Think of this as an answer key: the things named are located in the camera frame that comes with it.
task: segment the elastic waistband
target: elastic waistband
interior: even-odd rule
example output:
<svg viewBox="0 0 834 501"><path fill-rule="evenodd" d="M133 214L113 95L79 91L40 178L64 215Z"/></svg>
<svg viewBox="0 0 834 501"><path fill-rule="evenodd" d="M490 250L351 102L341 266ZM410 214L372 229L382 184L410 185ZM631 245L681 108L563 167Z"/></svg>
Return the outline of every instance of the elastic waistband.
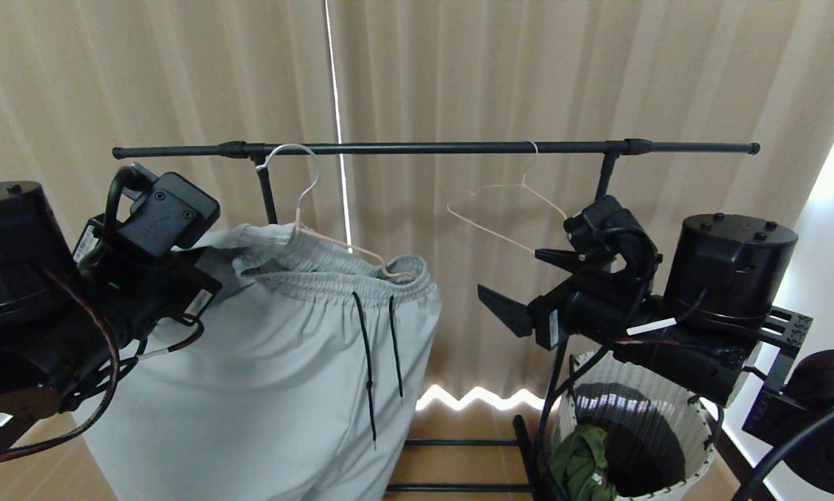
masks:
<svg viewBox="0 0 834 501"><path fill-rule="evenodd" d="M426 261L419 256L401 256L386 265L391 273L410 276L386 277L357 254L308 234L294 234L293 224L240 225L233 230L204 235L198 247L235 248L232 260L238 277L268 283L279 293L300 299L350 302L357 292L364 304L410 301L435 293Z"/></svg>

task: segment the beige curtain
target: beige curtain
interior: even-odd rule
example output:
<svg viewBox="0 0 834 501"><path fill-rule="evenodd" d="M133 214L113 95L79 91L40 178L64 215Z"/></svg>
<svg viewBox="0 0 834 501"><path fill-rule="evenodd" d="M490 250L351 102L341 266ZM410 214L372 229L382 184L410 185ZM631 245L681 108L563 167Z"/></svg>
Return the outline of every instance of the beige curtain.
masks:
<svg viewBox="0 0 834 501"><path fill-rule="evenodd" d="M610 193L668 259L680 222L739 212L793 224L834 139L834 1L331 3L345 141L757 141L756 156L623 158ZM540 394L550 354L475 297L530 301L566 277L465 225L568 248L562 218L514 183L530 156L347 157L353 240L424 256L444 312L427 383ZM573 214L601 156L545 155L530 184ZM661 291L668 260L659 271ZM572 351L590 347L573 342Z"/></svg>
<svg viewBox="0 0 834 501"><path fill-rule="evenodd" d="M335 142L333 110L322 3L0 1L0 180L42 183L70 241L128 162L113 146ZM305 215L344 237L335 161ZM140 162L217 197L216 228L266 221L248 161ZM273 162L281 222L314 175L305 166Z"/></svg>

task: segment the laundry basket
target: laundry basket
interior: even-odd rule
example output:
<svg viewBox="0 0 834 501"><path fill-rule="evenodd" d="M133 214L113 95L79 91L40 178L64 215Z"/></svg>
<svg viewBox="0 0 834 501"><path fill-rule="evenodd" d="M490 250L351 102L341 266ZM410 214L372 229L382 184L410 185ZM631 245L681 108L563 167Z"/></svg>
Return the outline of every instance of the laundry basket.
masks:
<svg viewBox="0 0 834 501"><path fill-rule="evenodd" d="M578 367L592 355L578 356ZM563 397L553 444L578 424L594 424L607 432L608 479L617 499L678 501L706 475L714 456L704 411L690 397L664 377L609 353L576 382L572 396Z"/></svg>

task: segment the white wall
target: white wall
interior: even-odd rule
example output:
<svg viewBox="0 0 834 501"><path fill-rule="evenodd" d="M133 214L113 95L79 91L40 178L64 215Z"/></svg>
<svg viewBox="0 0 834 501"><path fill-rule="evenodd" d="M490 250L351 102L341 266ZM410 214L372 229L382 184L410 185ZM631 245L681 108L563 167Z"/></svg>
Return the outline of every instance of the white wall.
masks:
<svg viewBox="0 0 834 501"><path fill-rule="evenodd" d="M794 230L799 234L799 242L778 291L776 305L814 318L798 358L802 359L810 353L834 348L834 146ZM757 367L766 371L775 358L774 351L764 350ZM726 433L744 448L742 452L751 463L759 461L770 448L741 431L741 424L760 385L756 378L749 378L725 413ZM784 501L834 499L834 495L793 475L785 464L780 464L769 475L769 485Z"/></svg>

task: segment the green cloth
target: green cloth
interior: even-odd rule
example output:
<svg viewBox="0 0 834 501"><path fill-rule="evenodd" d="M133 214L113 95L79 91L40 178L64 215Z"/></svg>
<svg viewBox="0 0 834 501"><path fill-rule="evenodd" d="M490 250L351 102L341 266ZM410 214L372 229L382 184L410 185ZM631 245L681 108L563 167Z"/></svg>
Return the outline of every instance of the green cloth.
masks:
<svg viewBox="0 0 834 501"><path fill-rule="evenodd" d="M608 483L605 430L579 424L550 455L550 470L569 501L612 501L618 491Z"/></svg>

